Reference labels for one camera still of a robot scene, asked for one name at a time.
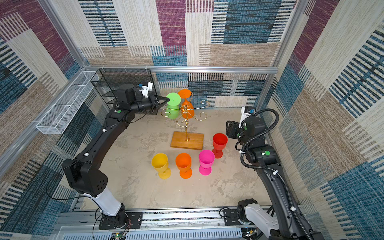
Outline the orange wine glass back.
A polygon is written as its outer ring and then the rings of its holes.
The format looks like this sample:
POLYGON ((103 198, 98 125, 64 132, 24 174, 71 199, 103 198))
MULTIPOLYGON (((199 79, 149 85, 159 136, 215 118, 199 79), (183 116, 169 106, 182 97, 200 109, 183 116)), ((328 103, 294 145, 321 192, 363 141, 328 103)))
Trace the orange wine glass back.
POLYGON ((195 115, 194 106, 191 104, 190 100, 193 97, 193 93, 188 89, 182 89, 178 92, 184 102, 181 104, 181 113, 184 119, 191 119, 195 115))

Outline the magenta wine glass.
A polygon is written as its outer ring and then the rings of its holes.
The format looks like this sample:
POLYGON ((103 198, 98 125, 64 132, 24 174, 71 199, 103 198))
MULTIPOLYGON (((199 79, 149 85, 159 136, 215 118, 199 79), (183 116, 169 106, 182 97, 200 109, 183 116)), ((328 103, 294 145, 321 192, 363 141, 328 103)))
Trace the magenta wine glass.
POLYGON ((199 154, 199 162, 200 162, 200 167, 199 167, 199 172, 203 176, 208 176, 212 172, 212 165, 215 161, 215 155, 212 151, 210 150, 203 150, 199 154))

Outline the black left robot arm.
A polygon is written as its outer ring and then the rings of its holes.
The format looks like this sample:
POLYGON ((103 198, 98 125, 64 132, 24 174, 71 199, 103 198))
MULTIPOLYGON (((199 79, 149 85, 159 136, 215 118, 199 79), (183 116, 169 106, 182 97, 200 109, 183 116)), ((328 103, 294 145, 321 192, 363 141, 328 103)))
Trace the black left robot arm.
POLYGON ((169 102, 169 98, 156 95, 152 88, 152 83, 147 86, 126 84, 116 90, 116 100, 102 128, 80 154, 63 162, 69 186, 81 196, 91 199, 111 228, 121 229, 127 225, 128 216, 124 204, 108 189, 108 177, 100 171, 100 167, 115 140, 137 113, 156 113, 169 102))

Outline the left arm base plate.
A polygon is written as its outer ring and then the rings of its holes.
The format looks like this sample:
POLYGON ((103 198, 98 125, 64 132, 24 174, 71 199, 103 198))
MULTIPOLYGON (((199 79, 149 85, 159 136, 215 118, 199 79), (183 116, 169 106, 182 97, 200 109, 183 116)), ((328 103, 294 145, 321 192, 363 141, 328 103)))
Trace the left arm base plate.
POLYGON ((143 212, 119 213, 111 217, 102 214, 99 223, 99 230, 127 230, 139 229, 142 224, 143 212))

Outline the orange wine glass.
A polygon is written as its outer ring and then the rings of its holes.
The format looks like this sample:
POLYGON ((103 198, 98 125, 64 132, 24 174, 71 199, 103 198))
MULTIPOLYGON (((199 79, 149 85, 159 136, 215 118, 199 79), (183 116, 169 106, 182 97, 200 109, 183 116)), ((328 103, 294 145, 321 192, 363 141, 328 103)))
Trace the orange wine glass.
POLYGON ((193 93, 188 89, 182 89, 178 92, 184 102, 181 104, 181 113, 184 119, 191 119, 195 115, 194 106, 191 104, 190 100, 193 97, 193 93))
POLYGON ((176 166, 180 170, 180 176, 183 179, 189 179, 192 176, 192 158, 187 153, 181 153, 176 157, 176 166))

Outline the green wine glass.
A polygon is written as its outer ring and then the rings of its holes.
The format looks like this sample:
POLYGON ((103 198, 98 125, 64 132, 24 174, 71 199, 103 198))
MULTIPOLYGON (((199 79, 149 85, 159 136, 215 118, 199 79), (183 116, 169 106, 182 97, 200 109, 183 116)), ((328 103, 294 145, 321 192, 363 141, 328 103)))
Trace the green wine glass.
POLYGON ((166 116, 171 120, 177 119, 181 112, 180 104, 182 99, 178 93, 169 93, 167 98, 169 98, 169 101, 166 107, 166 116))

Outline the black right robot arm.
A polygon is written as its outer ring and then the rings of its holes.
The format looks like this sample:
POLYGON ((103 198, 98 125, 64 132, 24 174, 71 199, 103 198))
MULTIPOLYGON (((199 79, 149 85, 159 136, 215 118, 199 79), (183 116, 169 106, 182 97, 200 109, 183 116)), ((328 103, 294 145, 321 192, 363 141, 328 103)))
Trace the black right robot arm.
POLYGON ((265 134, 279 122, 276 110, 245 106, 240 122, 227 121, 226 135, 236 139, 236 150, 240 153, 241 164, 256 171, 262 180, 272 209, 272 217, 254 199, 238 204, 240 222, 254 224, 269 240, 322 240, 324 236, 313 230, 306 220, 286 181, 283 166, 276 150, 266 143, 265 134))

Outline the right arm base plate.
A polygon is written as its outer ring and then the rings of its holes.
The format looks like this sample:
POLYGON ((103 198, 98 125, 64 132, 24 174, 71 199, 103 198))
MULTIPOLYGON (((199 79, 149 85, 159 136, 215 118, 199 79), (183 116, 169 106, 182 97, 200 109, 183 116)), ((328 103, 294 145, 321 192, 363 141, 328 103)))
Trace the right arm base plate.
POLYGON ((225 226, 254 225, 253 222, 242 221, 236 209, 222 208, 219 211, 219 215, 224 218, 225 226))

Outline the red wine glass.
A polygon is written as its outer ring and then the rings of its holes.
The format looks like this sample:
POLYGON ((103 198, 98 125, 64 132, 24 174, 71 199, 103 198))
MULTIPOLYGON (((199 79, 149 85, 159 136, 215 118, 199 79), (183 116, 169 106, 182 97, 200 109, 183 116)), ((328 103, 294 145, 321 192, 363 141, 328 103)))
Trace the red wine glass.
POLYGON ((213 136, 213 147, 212 152, 216 159, 220 159, 223 156, 223 149, 228 143, 228 137, 225 134, 217 133, 213 136))

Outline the yellow wine glass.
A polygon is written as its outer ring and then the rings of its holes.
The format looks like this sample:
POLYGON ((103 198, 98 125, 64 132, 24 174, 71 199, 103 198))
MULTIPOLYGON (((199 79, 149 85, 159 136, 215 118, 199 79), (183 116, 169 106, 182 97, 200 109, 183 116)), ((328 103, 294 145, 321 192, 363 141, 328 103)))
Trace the yellow wine glass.
POLYGON ((169 168, 169 161, 166 154, 158 153, 152 158, 152 166, 158 172, 161 179, 168 179, 172 172, 169 168))

